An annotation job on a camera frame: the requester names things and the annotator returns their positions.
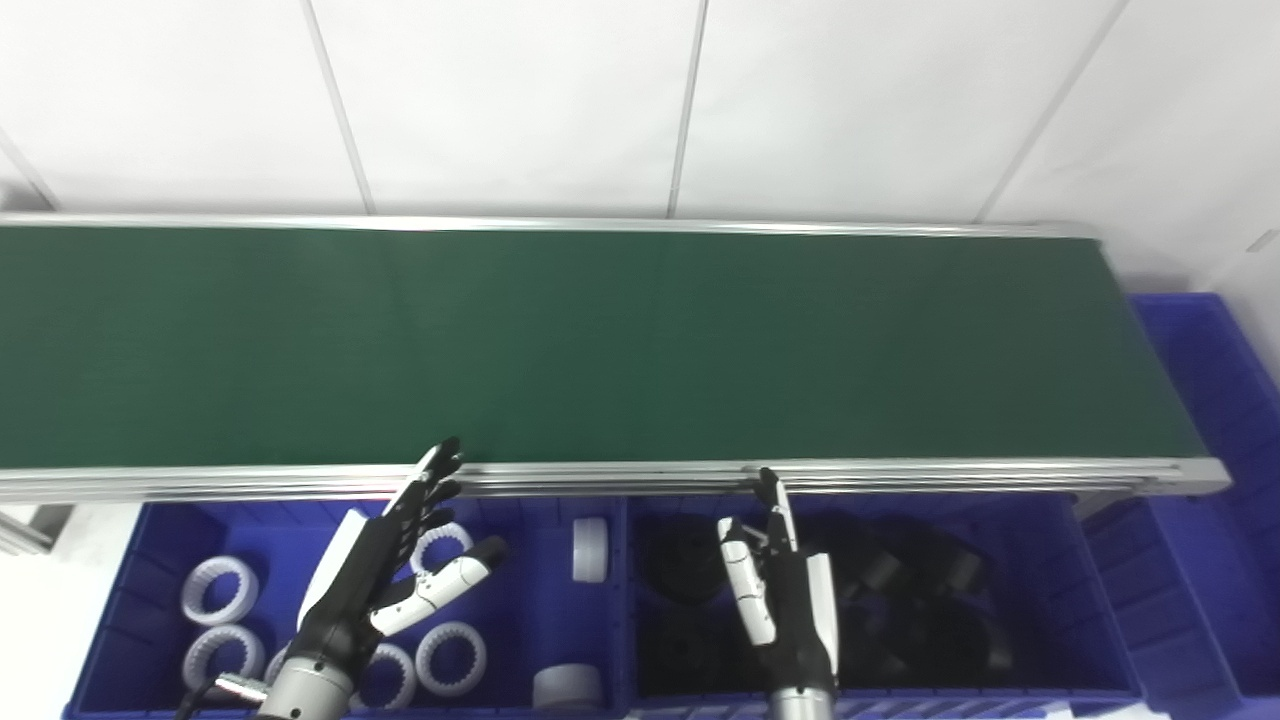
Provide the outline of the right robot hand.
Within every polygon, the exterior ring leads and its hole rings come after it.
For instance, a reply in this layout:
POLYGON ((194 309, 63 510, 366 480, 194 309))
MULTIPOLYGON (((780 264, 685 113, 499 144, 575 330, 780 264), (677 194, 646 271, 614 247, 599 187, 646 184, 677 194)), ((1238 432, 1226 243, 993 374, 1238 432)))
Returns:
POLYGON ((764 530, 737 518, 716 524, 739 618, 771 693, 832 698, 840 632, 829 555, 804 551, 788 492, 772 469, 759 470, 751 491, 767 510, 764 530))

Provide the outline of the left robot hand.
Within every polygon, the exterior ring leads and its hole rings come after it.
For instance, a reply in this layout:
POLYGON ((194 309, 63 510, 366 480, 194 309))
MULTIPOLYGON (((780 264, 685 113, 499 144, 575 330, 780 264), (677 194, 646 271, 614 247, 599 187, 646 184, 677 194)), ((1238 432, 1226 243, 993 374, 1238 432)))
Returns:
POLYGON ((461 441, 452 436, 413 465, 380 514, 340 524, 317 565, 285 661, 303 660, 356 678, 384 638, 416 625, 488 579, 506 560, 497 536, 434 570, 398 579, 429 530, 454 518, 461 441))

